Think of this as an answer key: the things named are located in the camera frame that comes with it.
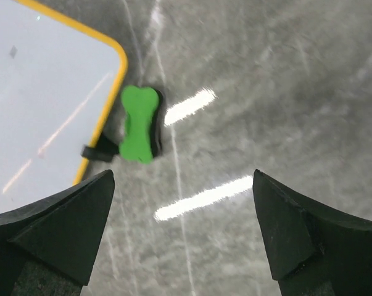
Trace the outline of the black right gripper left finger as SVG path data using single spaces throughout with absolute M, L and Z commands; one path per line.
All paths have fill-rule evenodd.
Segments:
M 112 170 L 0 214 L 0 295 L 80 295 L 115 189 Z

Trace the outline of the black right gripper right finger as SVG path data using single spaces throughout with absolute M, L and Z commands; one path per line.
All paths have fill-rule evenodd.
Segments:
M 372 295 L 372 221 L 317 202 L 260 170 L 252 189 L 282 295 Z

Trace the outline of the green bone shaped eraser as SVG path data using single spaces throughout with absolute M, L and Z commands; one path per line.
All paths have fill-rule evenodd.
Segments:
M 126 118 L 119 154 L 125 160 L 151 163 L 161 150 L 159 113 L 163 94 L 152 87 L 129 85 L 121 93 L 121 103 Z

